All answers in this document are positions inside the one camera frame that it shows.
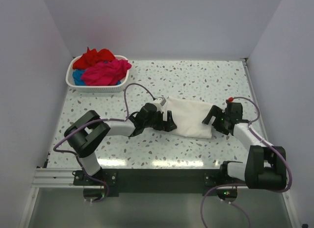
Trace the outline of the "white t shirt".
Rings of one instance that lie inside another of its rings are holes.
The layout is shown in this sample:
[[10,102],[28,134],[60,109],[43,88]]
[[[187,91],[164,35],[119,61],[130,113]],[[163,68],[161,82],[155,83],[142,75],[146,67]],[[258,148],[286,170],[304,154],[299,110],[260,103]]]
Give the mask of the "white t shirt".
[[202,123],[208,115],[213,104],[168,97],[166,99],[165,111],[172,112],[172,118],[177,128],[169,134],[185,137],[210,139],[212,137],[212,126]]

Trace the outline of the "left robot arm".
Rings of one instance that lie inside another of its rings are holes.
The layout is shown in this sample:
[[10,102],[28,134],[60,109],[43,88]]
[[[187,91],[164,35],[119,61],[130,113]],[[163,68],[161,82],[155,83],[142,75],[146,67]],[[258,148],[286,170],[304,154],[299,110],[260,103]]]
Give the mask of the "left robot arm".
[[172,111],[163,111],[156,104],[147,103],[126,120],[102,120],[96,111],[90,110],[64,132],[64,137],[86,171],[84,179],[89,184],[96,185],[103,179],[102,167],[95,153],[102,140],[106,136],[116,135],[135,137],[146,128],[171,132],[177,129],[177,125]]

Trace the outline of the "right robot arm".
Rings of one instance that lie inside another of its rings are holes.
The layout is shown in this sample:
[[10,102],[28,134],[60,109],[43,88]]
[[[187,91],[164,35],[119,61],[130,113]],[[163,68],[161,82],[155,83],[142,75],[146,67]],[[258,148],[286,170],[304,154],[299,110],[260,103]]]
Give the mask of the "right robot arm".
[[282,191],[287,186],[286,151],[264,140],[243,118],[241,103],[226,101],[226,108],[212,106],[202,123],[224,134],[232,135],[248,151],[246,162],[224,161],[219,169],[219,181],[230,185],[235,179],[250,189]]

